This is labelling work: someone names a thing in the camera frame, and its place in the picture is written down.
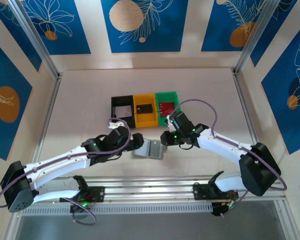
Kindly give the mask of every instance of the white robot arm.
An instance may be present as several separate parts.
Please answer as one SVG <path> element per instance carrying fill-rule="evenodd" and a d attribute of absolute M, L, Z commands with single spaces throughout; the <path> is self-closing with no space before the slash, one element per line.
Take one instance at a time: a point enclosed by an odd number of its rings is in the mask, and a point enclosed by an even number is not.
<path fill-rule="evenodd" d="M 112 129 L 109 135 L 90 138 L 71 151 L 48 160 L 25 166 L 20 161 L 12 163 L 0 183 L 0 197 L 3 194 L 7 203 L 0 207 L 8 207 L 9 212 L 14 213 L 33 203 L 56 198 L 94 202 L 94 192 L 102 189 L 88 187 L 83 177 L 55 178 L 97 163 L 116 160 L 122 152 L 138 149 L 144 144 L 140 133 L 133 134 L 130 139 L 131 132 L 121 123 L 110 123 L 109 128 Z"/>
<path fill-rule="evenodd" d="M 248 190 L 256 196 L 262 196 L 281 175 L 281 171 L 268 148 L 262 144 L 241 143 L 222 136 L 206 125 L 194 126 L 182 112 L 167 117 L 170 131 L 161 135 L 165 146 L 183 144 L 213 151 L 239 166 L 238 174 L 225 175 L 217 173 L 213 177 L 215 195 L 233 190 Z"/>

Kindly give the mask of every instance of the white wall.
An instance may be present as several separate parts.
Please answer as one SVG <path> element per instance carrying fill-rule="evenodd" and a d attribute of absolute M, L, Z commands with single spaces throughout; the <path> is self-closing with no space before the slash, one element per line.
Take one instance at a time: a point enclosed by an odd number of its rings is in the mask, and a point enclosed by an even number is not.
<path fill-rule="evenodd" d="M 15 161 L 23 164 L 32 160 L 48 109 L 55 80 L 42 64 L 37 72 L 4 24 L 0 21 L 0 47 L 32 85 L 32 92 L 23 113 L 7 161 L 0 159 L 0 181 L 8 166 Z M 11 214 L 0 209 L 0 238 L 5 234 Z"/>
<path fill-rule="evenodd" d="M 253 67 L 249 60 L 243 72 L 239 75 L 239 80 L 245 85 L 244 91 L 247 93 L 246 96 L 250 97 L 247 103 L 251 110 L 253 123 L 256 126 L 259 140 L 270 148 L 279 163 L 282 176 L 288 186 L 285 194 L 300 231 L 300 150 L 291 155 L 288 154 L 261 85 L 264 77 L 299 30 L 300 0 L 297 1 L 291 10 L 286 21 L 283 23 L 256 68 Z"/>
<path fill-rule="evenodd" d="M 112 54 L 101 1 L 75 0 L 91 54 L 53 55 L 52 59 L 61 72 L 89 69 L 234 67 L 240 51 L 201 52 L 214 1 L 189 0 L 180 52 Z"/>

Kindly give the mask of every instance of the white floor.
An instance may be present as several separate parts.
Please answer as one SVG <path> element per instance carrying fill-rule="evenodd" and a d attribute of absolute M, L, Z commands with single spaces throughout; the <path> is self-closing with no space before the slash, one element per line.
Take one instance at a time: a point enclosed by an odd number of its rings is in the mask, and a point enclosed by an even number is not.
<path fill-rule="evenodd" d="M 108 134 L 111 97 L 176 91 L 179 101 L 203 99 L 218 112 L 215 130 L 241 142 L 251 143 L 247 123 L 231 70 L 214 69 L 129 69 L 65 71 L 44 140 L 40 161 L 67 152 L 88 138 Z M 203 103 L 181 106 L 196 125 L 211 126 L 214 114 Z M 133 133 L 160 139 L 165 127 L 136 128 Z M 96 164 L 72 173 L 83 176 L 190 176 L 214 175 L 237 166 L 208 150 L 186 151 L 169 147 L 163 160 L 133 158 L 125 153 L 116 161 Z"/>

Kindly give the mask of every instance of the black bracket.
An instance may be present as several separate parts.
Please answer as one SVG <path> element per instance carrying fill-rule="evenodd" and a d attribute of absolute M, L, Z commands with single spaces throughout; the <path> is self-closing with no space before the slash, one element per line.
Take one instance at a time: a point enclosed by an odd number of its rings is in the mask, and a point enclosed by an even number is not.
<path fill-rule="evenodd" d="M 1 188 L 4 189 L 9 183 L 24 173 L 24 167 L 20 161 L 11 163 L 0 182 Z M 30 179 L 23 177 L 3 194 L 10 213 L 24 210 L 33 203 L 37 192 L 31 190 L 29 183 Z"/>
<path fill-rule="evenodd" d="M 103 203 L 105 198 L 104 186 L 88 186 L 85 179 L 82 176 L 73 177 L 79 185 L 79 193 L 75 195 L 72 200 L 81 204 L 87 209 L 94 206 L 95 203 Z M 61 203 L 68 202 L 67 200 L 60 198 Z M 70 206 L 70 213 L 82 213 L 85 210 L 75 204 Z"/>
<path fill-rule="evenodd" d="M 258 142 L 252 146 L 251 151 L 281 175 L 281 170 L 266 145 Z M 245 188 L 252 194 L 261 197 L 277 180 L 277 177 L 263 163 L 256 162 L 257 160 L 252 154 L 247 153 L 241 156 L 239 167 Z"/>
<path fill-rule="evenodd" d="M 193 184 L 193 196 L 195 200 L 228 200 L 231 195 L 228 191 L 220 191 L 215 181 L 224 171 L 219 171 L 208 182 L 208 184 L 200 184 L 195 182 Z"/>
<path fill-rule="evenodd" d="M 219 177 L 224 171 L 219 171 L 216 175 L 214 175 L 208 182 L 208 184 L 200 184 L 195 182 L 193 184 L 193 196 L 195 200 L 231 200 L 235 201 L 239 198 L 238 192 L 234 190 L 231 191 L 220 191 L 217 187 L 215 181 L 217 177 Z M 221 214 L 225 214 L 229 207 L 227 205 L 229 202 L 213 202 L 212 214 L 214 216 L 220 216 Z"/>

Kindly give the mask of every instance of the gray panel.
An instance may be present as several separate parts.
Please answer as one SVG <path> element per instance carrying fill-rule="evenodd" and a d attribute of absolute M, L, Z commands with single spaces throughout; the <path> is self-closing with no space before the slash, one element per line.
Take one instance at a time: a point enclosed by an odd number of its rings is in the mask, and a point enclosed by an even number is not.
<path fill-rule="evenodd" d="M 273 201 L 242 202 L 224 218 L 210 213 L 107 214 L 82 226 L 70 216 L 24 216 L 17 240 L 284 240 Z"/>
<path fill-rule="evenodd" d="M 144 138 L 143 140 L 144 140 L 144 143 L 143 143 L 142 147 L 140 147 L 136 150 L 133 150 L 132 155 L 137 156 L 137 157 L 138 156 L 142 156 L 142 157 L 148 156 L 149 147 L 150 147 L 150 145 L 149 145 L 150 140 L 146 139 L 146 138 Z"/>
<path fill-rule="evenodd" d="M 212 213 L 213 207 L 210 202 L 191 203 L 145 203 L 145 204 L 96 204 L 91 209 L 96 215 L 117 215 L 117 214 L 171 214 L 171 213 Z M 34 204 L 22 213 L 27 216 L 68 216 L 70 214 L 69 204 Z M 87 213 L 77 213 L 78 215 L 89 215 Z"/>
<path fill-rule="evenodd" d="M 162 153 L 163 146 L 161 145 L 160 140 L 151 140 L 149 156 L 152 158 L 160 158 Z"/>

